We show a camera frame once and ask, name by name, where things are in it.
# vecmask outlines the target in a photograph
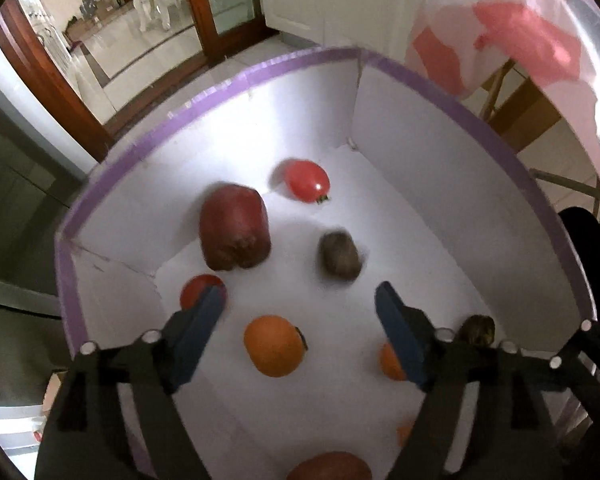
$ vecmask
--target persimmon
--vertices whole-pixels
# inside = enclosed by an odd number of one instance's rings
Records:
[[[400,447],[404,447],[411,435],[411,431],[413,431],[413,424],[400,426],[396,431],[398,433],[398,444]]]
[[[332,451],[299,463],[286,480],[371,480],[371,469],[354,454]]]
[[[382,373],[394,381],[406,381],[407,374],[402,370],[398,356],[391,343],[385,343],[380,349],[380,368]]]
[[[244,330],[244,346],[254,366],[269,377],[284,377],[299,367],[306,342],[301,332],[280,316],[260,316]]]

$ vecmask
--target wooden door frame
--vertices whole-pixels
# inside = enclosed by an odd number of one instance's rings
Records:
[[[113,137],[46,54],[18,0],[5,0],[0,8],[0,49],[51,116],[93,158],[103,161]]]
[[[0,8],[0,48],[18,76],[51,116],[93,158],[101,162],[117,136],[129,124],[147,113],[151,106],[167,98],[204,67],[213,67],[227,56],[274,34],[268,29],[253,0],[255,18],[219,35],[209,0],[188,0],[203,52],[173,68],[145,88],[106,124],[94,117],[66,81],[38,40],[18,0],[6,0]]]

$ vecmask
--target doorway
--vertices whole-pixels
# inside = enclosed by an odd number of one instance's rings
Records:
[[[96,160],[178,88],[270,36],[260,0],[6,0],[0,47]]]

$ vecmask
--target purple trim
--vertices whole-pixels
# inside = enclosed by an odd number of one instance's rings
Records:
[[[74,262],[69,242],[76,237],[91,213],[115,185],[155,149],[173,137],[184,126],[192,123],[209,110],[225,101],[289,72],[301,70],[327,62],[357,59],[357,48],[311,48],[280,56],[240,72],[229,81],[216,85],[185,104],[172,118],[147,133],[130,146],[118,160],[109,166],[98,180],[90,183],[83,194],[74,202],[58,233],[56,242],[56,273],[64,332],[72,354],[88,339],[82,316],[80,298],[77,293]]]
[[[379,54],[363,51],[361,59],[367,65],[377,68],[380,72],[415,90],[427,101],[435,104],[491,155],[493,160],[500,165],[522,192],[547,232],[562,270],[570,282],[571,291],[576,299],[580,315],[583,319],[595,317],[596,308],[592,302],[584,272],[574,257],[570,240],[560,217],[547,202],[535,179],[526,170],[513,150],[500,136],[494,133],[486,122],[476,117],[460,101],[446,94],[442,88],[430,80],[424,79],[403,65]]]
[[[78,296],[78,283],[71,247],[71,242],[59,234],[55,246],[56,283],[58,284],[60,312],[62,313],[66,342],[71,356],[74,356],[80,345],[88,340],[88,334]]]

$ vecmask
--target pink cloth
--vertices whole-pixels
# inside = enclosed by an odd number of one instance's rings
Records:
[[[600,176],[600,9],[593,0],[427,0],[405,65],[463,99],[510,57],[580,139]]]

